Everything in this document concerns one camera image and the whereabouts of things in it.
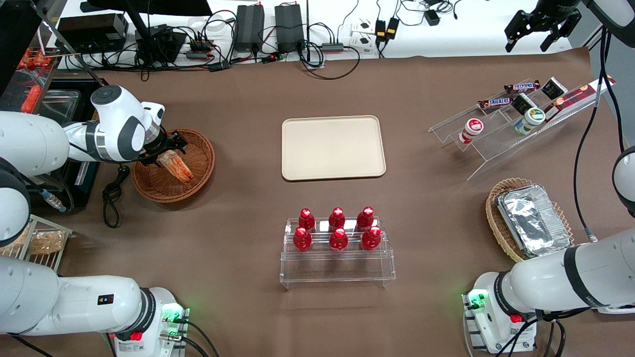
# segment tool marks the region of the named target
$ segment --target aluminum foil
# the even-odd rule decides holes
[[[573,245],[541,185],[504,192],[496,200],[500,213],[526,257],[550,254]]]

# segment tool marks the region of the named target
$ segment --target wire basket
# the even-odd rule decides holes
[[[496,241],[498,241],[498,245],[503,248],[503,251],[515,262],[522,262],[523,260],[527,260],[529,258],[525,257],[525,255],[521,252],[516,240],[507,226],[507,223],[500,214],[500,211],[496,206],[496,196],[503,192],[520,189],[529,185],[532,185],[531,181],[526,180],[525,178],[507,178],[494,186],[490,195],[487,197],[487,201],[485,202],[487,221],[490,224],[492,232],[494,232],[494,237],[496,237]],[[566,221],[565,214],[562,212],[557,203],[553,201],[551,201],[551,203],[554,205],[554,208],[558,213],[558,217],[560,217],[562,223],[565,225],[565,229],[571,238],[571,242],[573,242],[571,227],[569,227],[569,222]]]
[[[167,169],[156,165],[144,166],[136,162],[132,169],[132,181],[141,196],[159,203],[172,203],[197,193],[211,176],[215,155],[211,142],[201,133],[190,129],[174,129],[185,139],[186,154],[176,151],[190,169],[194,178],[181,182]]]

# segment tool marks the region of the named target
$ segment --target beige tray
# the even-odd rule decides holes
[[[282,176],[289,181],[377,177],[386,172],[375,116],[287,119]]]

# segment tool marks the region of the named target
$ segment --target snickers bar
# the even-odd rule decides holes
[[[507,93],[522,93],[526,91],[535,91],[540,88],[540,82],[534,81],[533,83],[518,83],[518,84],[507,84],[503,88]]]
[[[498,99],[490,99],[490,100],[479,100],[478,106],[481,109],[489,108],[489,107],[502,107],[504,105],[510,104],[512,102],[511,97],[503,97]]]

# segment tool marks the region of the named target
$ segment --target black monitor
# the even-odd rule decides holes
[[[88,0],[88,3],[102,9],[128,11],[119,0]],[[137,12],[151,15],[211,16],[207,0],[131,0]]]

